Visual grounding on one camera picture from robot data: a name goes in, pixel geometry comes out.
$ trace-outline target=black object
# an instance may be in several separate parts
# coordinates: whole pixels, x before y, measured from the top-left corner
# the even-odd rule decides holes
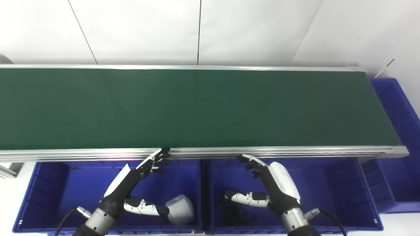
[[[62,228],[62,226],[63,226],[63,224],[64,224],[64,222],[67,220],[67,218],[74,212],[74,211],[76,211],[76,209],[77,209],[77,207],[73,207],[73,208],[71,208],[70,209],[70,211],[68,211],[65,215],[64,215],[64,217],[63,217],[63,219],[61,220],[61,222],[60,222],[60,224],[58,225],[58,228],[57,228],[57,231],[55,232],[55,234],[54,234],[54,236],[58,236],[58,234],[60,233],[60,230],[61,230],[61,228]]]
[[[220,209],[223,212],[223,225],[224,226],[240,226],[246,224],[247,222],[253,221],[257,219],[255,214],[247,214],[245,210],[241,207],[241,205],[237,202],[232,202],[230,199],[237,193],[241,193],[246,195],[245,192],[238,192],[238,191],[226,191],[226,193],[220,198],[221,205]]]
[[[339,226],[341,232],[343,233],[343,235],[347,236],[347,233],[344,230],[343,225],[341,224],[341,222],[338,220],[338,218],[334,214],[332,214],[331,212],[329,212],[325,209],[319,209],[319,212],[321,212],[322,214],[324,214],[324,215],[330,217],[331,219],[333,219],[338,224],[338,226]]]

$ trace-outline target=green conveyor belt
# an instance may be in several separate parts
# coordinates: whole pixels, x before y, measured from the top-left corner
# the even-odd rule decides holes
[[[363,72],[0,69],[0,149],[388,145]]]

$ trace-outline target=white wall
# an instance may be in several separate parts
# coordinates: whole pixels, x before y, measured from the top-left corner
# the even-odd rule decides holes
[[[379,77],[397,78],[417,115],[420,115],[420,33],[405,45]]]
[[[0,53],[14,63],[95,63],[67,1],[0,0]]]

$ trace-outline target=white floor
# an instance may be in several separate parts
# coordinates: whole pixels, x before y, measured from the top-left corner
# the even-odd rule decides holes
[[[12,232],[13,224],[20,209],[26,188],[29,184],[35,163],[25,163],[16,179],[0,179],[0,202],[2,217],[0,221],[0,235],[17,235]],[[383,214],[381,215],[384,231],[350,232],[349,236],[419,236],[420,213]],[[23,236],[42,235],[26,233]]]

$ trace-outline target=connector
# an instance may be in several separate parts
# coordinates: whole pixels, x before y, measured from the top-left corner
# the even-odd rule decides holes
[[[83,207],[77,207],[77,211],[80,212],[80,214],[82,214],[82,216],[86,217],[86,218],[90,218],[92,216],[92,213],[86,209],[84,209]]]
[[[318,208],[314,208],[314,209],[312,209],[312,210],[308,211],[307,213],[305,213],[305,214],[303,215],[303,217],[304,217],[306,220],[310,220],[310,219],[314,218],[315,216],[319,215],[319,213],[321,213],[321,211],[319,211],[319,209],[318,209]]]

